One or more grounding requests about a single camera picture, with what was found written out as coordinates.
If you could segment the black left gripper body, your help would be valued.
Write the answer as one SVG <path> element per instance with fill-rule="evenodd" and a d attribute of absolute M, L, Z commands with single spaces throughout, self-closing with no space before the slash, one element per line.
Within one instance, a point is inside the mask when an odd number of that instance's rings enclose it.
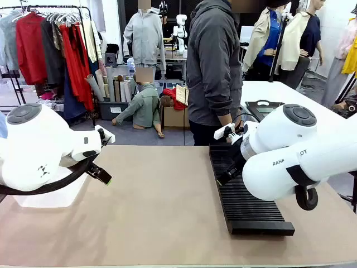
<path fill-rule="evenodd" d="M 103 169 L 93 162 L 90 162 L 87 164 L 85 172 L 90 176 L 101 176 Z"/>

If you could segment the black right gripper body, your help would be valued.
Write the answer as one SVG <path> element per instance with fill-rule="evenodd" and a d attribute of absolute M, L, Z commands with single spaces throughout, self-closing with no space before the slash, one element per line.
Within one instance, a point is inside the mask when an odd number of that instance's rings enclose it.
<path fill-rule="evenodd" d="M 228 152 L 233 161 L 233 163 L 228 168 L 228 174 L 241 174 L 245 165 L 245 158 L 241 153 L 240 145 L 232 145 Z"/>

